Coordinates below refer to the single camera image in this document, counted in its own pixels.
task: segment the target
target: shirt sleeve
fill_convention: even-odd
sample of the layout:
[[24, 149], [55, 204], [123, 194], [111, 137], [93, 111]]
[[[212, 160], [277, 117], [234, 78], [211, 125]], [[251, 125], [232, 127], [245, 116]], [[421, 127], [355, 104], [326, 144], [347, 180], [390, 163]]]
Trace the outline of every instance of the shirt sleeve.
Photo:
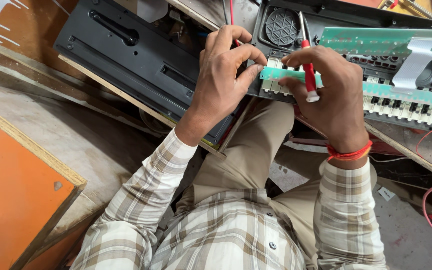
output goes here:
[[173, 129], [88, 229], [71, 269], [147, 268], [158, 223], [196, 148]]
[[359, 169], [339, 169], [325, 161], [320, 174], [314, 208], [320, 269], [387, 269], [374, 212], [369, 159]]

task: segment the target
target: screwdriver handle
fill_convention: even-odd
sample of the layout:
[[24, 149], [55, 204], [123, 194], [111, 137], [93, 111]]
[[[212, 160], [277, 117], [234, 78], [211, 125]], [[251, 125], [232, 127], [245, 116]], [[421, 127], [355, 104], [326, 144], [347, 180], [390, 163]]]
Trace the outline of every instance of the screwdriver handle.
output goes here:
[[313, 68], [313, 64], [303, 64], [303, 70], [304, 70], [304, 81], [306, 84], [306, 90], [308, 92], [315, 91], [316, 90], [316, 78], [315, 78], [315, 71]]
[[[305, 39], [301, 43], [302, 50], [306, 48], [310, 48], [311, 45], [309, 44], [309, 40]], [[306, 101], [308, 102], [315, 102], [319, 100], [319, 96], [316, 93], [316, 78], [315, 78], [315, 71], [313, 68], [313, 64], [303, 64], [303, 70], [304, 70], [304, 82], [306, 85], [306, 90], [308, 90], [308, 98]]]

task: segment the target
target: person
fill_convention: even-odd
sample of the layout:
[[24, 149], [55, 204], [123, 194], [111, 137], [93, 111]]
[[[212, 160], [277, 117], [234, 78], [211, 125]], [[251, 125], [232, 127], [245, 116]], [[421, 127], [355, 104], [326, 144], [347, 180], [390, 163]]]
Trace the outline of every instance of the person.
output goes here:
[[[157, 243], [158, 223], [198, 142], [235, 110], [267, 64], [255, 46], [230, 49], [233, 40], [251, 38], [233, 25], [208, 35], [190, 107], [87, 230], [71, 269], [386, 269], [367, 155], [327, 161], [327, 154], [278, 151], [294, 123], [292, 105], [279, 101], [258, 104], [234, 134], [226, 160], [206, 157]], [[247, 59], [255, 64], [237, 77]], [[319, 101], [306, 102], [306, 88], [296, 79], [280, 84], [337, 153], [363, 149], [369, 136], [361, 68], [322, 46], [282, 62], [313, 63], [324, 84]], [[309, 181], [270, 199], [264, 186], [275, 158]]]

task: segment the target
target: khaki pants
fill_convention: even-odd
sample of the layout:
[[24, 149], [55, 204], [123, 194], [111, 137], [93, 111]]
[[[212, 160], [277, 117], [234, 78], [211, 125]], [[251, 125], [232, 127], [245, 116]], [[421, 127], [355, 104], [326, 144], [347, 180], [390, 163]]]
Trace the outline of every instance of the khaki pants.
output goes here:
[[[226, 160], [207, 155], [193, 185], [184, 191], [176, 204], [176, 212], [229, 189], [264, 188], [269, 167], [274, 160], [309, 178], [306, 183], [273, 198], [269, 205], [276, 213], [285, 212], [288, 215], [301, 248], [310, 258], [306, 262], [307, 267], [317, 269], [313, 212], [320, 183], [319, 165], [328, 155], [281, 145], [293, 123], [294, 110], [291, 104], [261, 101], [255, 112], [234, 134], [225, 150]], [[376, 182], [373, 167], [371, 182]]]

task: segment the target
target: plaid shirt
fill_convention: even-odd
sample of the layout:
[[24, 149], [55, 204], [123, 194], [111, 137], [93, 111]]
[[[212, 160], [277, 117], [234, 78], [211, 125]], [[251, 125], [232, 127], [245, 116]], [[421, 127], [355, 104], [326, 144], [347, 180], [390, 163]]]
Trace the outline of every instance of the plaid shirt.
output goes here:
[[[305, 269], [291, 221], [265, 189], [230, 190], [179, 213], [156, 253], [155, 231], [196, 147], [174, 130], [121, 187], [86, 233], [71, 269]], [[386, 269], [369, 162], [320, 167], [314, 231], [320, 269]]]

